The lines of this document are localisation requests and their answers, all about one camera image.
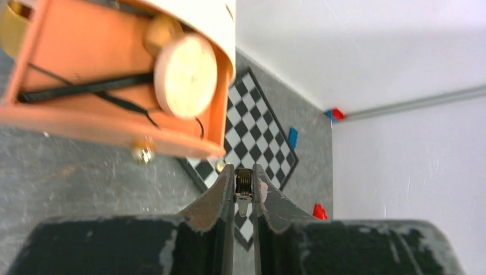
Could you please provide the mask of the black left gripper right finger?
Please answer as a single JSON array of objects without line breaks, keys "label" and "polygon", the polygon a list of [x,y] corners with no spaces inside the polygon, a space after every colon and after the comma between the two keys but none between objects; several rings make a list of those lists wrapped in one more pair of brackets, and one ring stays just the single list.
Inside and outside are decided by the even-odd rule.
[{"label": "black left gripper right finger", "polygon": [[253,165],[252,177],[256,274],[306,274],[300,226],[315,217],[271,184],[261,165]]}]

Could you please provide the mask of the black fan brush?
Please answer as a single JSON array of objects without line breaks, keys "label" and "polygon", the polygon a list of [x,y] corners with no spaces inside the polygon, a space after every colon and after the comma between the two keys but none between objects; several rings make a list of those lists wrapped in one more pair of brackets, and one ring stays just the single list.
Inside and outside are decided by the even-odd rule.
[{"label": "black fan brush", "polygon": [[152,72],[140,73],[84,84],[69,84],[66,87],[49,88],[39,91],[20,93],[17,99],[22,103],[36,103],[84,93],[97,93],[113,89],[123,89],[140,84],[151,83],[153,80],[154,74]]}]

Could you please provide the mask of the beige makeup sponge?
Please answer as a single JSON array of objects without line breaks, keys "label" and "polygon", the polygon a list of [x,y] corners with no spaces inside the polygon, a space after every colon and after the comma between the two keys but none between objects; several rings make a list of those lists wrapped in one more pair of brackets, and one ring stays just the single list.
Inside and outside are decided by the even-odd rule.
[{"label": "beige makeup sponge", "polygon": [[144,47],[153,57],[172,40],[183,36],[179,21],[167,14],[156,16],[148,25],[144,35]]}]

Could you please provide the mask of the round pink compact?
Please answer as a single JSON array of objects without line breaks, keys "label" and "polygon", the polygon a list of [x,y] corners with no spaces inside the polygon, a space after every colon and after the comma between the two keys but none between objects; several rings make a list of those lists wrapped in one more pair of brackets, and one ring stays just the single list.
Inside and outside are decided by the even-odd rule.
[{"label": "round pink compact", "polygon": [[159,52],[154,65],[154,89],[161,109],[180,119],[202,114],[215,94],[217,61],[210,42],[186,34]]}]

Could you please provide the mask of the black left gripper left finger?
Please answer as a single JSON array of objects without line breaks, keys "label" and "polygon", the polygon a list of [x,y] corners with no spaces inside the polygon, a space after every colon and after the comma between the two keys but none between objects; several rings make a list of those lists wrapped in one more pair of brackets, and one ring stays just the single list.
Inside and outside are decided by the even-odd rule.
[{"label": "black left gripper left finger", "polygon": [[234,167],[227,164],[214,184],[180,214],[179,274],[232,274]]}]

